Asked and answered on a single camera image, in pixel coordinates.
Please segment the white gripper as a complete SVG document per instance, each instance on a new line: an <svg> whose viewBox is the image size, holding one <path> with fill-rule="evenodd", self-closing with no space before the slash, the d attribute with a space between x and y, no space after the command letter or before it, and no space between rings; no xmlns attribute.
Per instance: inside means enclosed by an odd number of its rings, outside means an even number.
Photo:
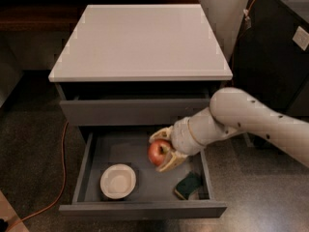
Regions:
<svg viewBox="0 0 309 232"><path fill-rule="evenodd" d="M194 156L206 148L192 135L188 117L176 122L173 127L166 127L154 132L150 136L149 142L153 143L159 139L171 140L176 151L167 153L163 163L156 168L157 172L170 171L181 165L187 159L187 155Z"/></svg>

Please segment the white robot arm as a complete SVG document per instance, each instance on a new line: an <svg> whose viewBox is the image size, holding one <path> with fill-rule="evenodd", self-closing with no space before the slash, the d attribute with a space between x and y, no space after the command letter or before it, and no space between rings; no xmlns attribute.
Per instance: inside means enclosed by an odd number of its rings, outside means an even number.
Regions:
<svg viewBox="0 0 309 232"><path fill-rule="evenodd" d="M309 123L278 113L243 90L228 87L216 91L205 109L151 135L151 143L164 139L172 145L156 170L170 171L213 142L245 132L309 166Z"/></svg>

